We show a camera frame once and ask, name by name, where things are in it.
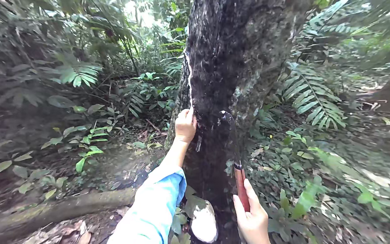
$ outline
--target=tree root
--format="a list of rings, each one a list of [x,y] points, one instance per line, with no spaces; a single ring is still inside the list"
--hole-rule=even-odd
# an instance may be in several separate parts
[[[52,222],[131,205],[136,189],[91,193],[67,197],[61,202],[44,203],[20,213],[0,216],[0,243],[13,241]]]

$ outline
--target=light blue shirt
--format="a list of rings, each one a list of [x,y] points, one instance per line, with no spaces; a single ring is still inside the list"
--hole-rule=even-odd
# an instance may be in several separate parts
[[[107,244],[167,244],[176,206],[185,191],[186,178],[180,167],[160,165],[154,169]]]

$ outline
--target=fern frond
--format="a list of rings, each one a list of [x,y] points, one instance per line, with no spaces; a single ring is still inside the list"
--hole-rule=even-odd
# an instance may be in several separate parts
[[[297,109],[297,113],[310,111],[306,122],[312,125],[318,124],[319,129],[328,129],[331,124],[334,129],[338,129],[338,125],[345,127],[342,120],[344,113],[333,103],[340,102],[341,99],[322,84],[324,79],[314,70],[303,65],[294,63],[290,66],[291,73],[280,90],[284,100],[296,97],[292,106]]]
[[[60,76],[62,84],[72,83],[74,87],[78,87],[82,82],[87,86],[95,84],[102,67],[91,63],[79,63],[76,66],[60,66],[59,69],[62,69]]]

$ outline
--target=knife handle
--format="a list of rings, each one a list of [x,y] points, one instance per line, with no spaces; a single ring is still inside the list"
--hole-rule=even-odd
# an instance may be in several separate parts
[[[246,194],[245,186],[243,185],[243,181],[246,179],[245,171],[243,169],[237,169],[236,167],[234,167],[234,175],[236,177],[237,195],[239,196],[239,199],[243,204],[245,212],[250,212],[251,208],[249,206],[249,198]]]

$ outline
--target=hand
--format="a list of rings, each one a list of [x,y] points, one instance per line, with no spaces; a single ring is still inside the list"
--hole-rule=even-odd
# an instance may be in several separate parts
[[[239,197],[237,195],[233,196],[237,223],[240,230],[249,244],[270,244],[269,233],[267,231],[269,216],[260,205],[257,194],[255,194],[248,179],[245,179],[244,185],[249,198],[251,212],[245,212]]]
[[[194,109],[183,109],[176,119],[176,138],[175,140],[183,141],[189,144],[196,132],[196,118]]]

